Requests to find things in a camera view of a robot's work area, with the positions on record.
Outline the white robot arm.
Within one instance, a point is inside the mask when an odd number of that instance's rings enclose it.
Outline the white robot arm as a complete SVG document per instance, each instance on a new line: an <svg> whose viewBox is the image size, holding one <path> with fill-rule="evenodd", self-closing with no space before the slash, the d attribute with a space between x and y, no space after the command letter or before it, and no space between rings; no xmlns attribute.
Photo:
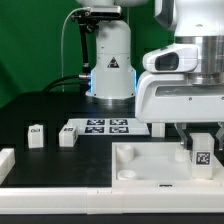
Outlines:
<svg viewBox="0 0 224 224"><path fill-rule="evenodd" d="M189 123L217 123L224 146L224 0L155 0L154 15L174 32L174 43L144 55L139 78L130 64L130 28L123 6L149 0L77 0L88 24L97 24L96 65L87 95L125 100L136 95L135 117L179 133Z"/></svg>

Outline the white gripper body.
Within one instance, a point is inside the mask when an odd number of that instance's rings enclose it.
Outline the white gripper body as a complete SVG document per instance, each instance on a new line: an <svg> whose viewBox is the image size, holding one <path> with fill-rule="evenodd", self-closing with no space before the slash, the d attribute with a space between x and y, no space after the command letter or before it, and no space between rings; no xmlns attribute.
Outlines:
<svg viewBox="0 0 224 224"><path fill-rule="evenodd" d="M172 44L143 57L135 117L143 123L224 122L224 86L192 85L198 65L194 44Z"/></svg>

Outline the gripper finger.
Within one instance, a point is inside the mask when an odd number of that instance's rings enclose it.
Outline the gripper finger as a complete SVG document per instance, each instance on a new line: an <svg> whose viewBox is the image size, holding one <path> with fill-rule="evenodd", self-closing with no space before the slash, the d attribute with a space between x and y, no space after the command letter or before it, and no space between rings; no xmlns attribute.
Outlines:
<svg viewBox="0 0 224 224"><path fill-rule="evenodd" d="M185 123L175 123L174 126L177 133L179 134L181 138L181 142L180 142L181 146L186 147L188 138L187 138L187 135L185 134L185 130L187 125Z"/></svg>
<svg viewBox="0 0 224 224"><path fill-rule="evenodd" d="M218 125L220 126L218 132L216 133L216 138L219 141L219 150L224 149L224 122L219 122Z"/></svg>

